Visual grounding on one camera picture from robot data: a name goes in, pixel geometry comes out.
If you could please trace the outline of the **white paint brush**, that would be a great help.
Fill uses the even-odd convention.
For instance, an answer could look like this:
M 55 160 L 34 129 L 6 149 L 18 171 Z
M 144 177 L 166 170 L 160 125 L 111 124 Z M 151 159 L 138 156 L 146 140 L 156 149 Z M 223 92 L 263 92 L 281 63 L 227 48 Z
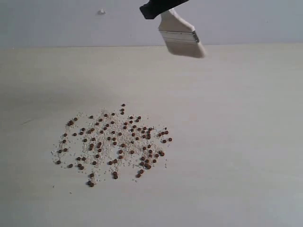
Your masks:
M 193 58 L 206 56 L 205 48 L 192 24 L 179 16 L 174 9 L 161 13 L 160 17 L 158 30 L 171 54 Z

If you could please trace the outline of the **brown beans and crumbs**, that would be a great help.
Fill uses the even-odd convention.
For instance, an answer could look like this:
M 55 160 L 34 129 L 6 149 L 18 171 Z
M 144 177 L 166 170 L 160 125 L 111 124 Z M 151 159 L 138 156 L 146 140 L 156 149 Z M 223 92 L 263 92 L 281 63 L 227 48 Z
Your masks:
M 101 109 L 70 118 L 51 152 L 53 163 L 86 175 L 88 187 L 105 181 L 106 174 L 119 179 L 123 167 L 134 170 L 134 181 L 142 177 L 165 156 L 173 137 L 167 127 L 149 126 L 125 108 L 122 103 L 115 112 Z

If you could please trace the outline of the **white lump on wall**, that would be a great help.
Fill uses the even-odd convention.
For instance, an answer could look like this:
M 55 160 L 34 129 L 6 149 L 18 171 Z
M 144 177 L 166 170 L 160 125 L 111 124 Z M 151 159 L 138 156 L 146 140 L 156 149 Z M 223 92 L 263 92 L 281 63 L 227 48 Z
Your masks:
M 97 15 L 104 15 L 106 14 L 106 11 L 104 9 L 100 9 L 97 11 Z

